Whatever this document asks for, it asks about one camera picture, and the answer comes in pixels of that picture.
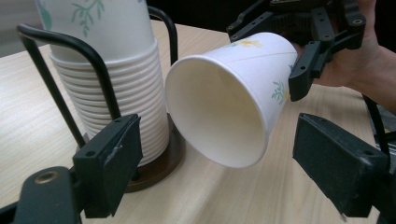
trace metal screw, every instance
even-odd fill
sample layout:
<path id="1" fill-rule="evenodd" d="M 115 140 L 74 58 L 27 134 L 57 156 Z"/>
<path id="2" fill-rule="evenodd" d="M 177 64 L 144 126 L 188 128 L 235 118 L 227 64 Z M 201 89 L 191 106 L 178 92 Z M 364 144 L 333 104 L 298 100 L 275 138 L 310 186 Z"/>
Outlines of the metal screw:
<path id="1" fill-rule="evenodd" d="M 352 23 L 355 24 L 355 25 L 359 25 L 359 24 L 361 24 L 362 22 L 363 22 L 362 20 L 357 19 L 357 20 L 354 20 Z"/>
<path id="2" fill-rule="evenodd" d="M 37 184 L 46 184 L 49 183 L 50 181 L 58 178 L 59 172 L 57 171 L 48 171 L 44 174 L 39 175 L 38 177 L 35 178 L 35 182 Z"/>

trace black clamp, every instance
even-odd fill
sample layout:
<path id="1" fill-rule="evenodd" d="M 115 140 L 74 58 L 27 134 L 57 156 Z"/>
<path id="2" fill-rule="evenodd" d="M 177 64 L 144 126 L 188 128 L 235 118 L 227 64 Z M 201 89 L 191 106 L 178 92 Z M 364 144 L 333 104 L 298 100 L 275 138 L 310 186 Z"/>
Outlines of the black clamp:
<path id="1" fill-rule="evenodd" d="M 298 101 L 334 53 L 361 46 L 365 23 L 354 0 L 259 0 L 227 27 L 227 33 L 232 42 L 271 32 L 304 45 L 289 77 L 290 99 Z"/>

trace paper cup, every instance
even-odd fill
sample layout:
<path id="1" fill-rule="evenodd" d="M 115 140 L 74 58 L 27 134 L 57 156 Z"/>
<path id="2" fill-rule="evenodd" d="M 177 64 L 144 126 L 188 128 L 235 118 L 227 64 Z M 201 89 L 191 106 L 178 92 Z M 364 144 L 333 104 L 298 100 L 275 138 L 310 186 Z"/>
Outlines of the paper cup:
<path id="1" fill-rule="evenodd" d="M 35 4 L 46 30 L 83 40 L 105 62 L 142 55 L 154 43 L 146 1 L 35 0 Z M 73 50 L 51 49 L 60 60 L 87 62 Z"/>
<path id="2" fill-rule="evenodd" d="M 230 167 L 259 161 L 283 105 L 297 52 L 260 33 L 176 62 L 165 82 L 169 113 L 186 140 Z"/>

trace stack of paper cups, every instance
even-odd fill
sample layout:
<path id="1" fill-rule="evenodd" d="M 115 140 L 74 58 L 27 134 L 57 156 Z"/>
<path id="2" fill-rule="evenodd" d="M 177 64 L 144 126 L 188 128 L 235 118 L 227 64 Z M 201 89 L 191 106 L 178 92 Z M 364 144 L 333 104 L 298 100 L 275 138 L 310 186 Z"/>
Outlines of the stack of paper cups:
<path id="1" fill-rule="evenodd" d="M 169 139 L 158 44 L 142 0 L 36 0 L 47 30 L 77 37 L 105 61 L 122 116 L 138 114 L 144 158 L 158 158 Z M 90 138 L 111 121 L 92 66 L 71 49 L 51 46 L 58 74 Z"/>

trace light wood surface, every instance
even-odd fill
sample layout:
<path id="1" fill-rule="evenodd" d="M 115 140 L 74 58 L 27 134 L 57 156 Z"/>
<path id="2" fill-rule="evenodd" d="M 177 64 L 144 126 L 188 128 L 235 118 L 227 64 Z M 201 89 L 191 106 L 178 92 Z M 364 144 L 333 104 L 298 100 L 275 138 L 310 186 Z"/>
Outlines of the light wood surface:
<path id="1" fill-rule="evenodd" d="M 153 21 L 163 77 L 169 70 L 165 26 Z M 224 33 L 177 26 L 179 58 L 229 43 Z M 41 48 L 52 67 L 50 48 Z M 74 108 L 64 95 L 73 115 Z M 287 102 L 264 158 L 232 169 L 187 145 L 185 160 L 165 180 L 126 194 L 114 217 L 83 223 L 345 223 L 335 207 L 291 157 L 299 113 L 321 116 L 374 144 L 365 104 L 358 92 L 313 86 L 302 101 Z M 18 200 L 29 175 L 51 166 L 71 167 L 76 142 L 26 52 L 0 59 L 0 207 Z M 375 223 L 348 218 L 346 223 Z"/>

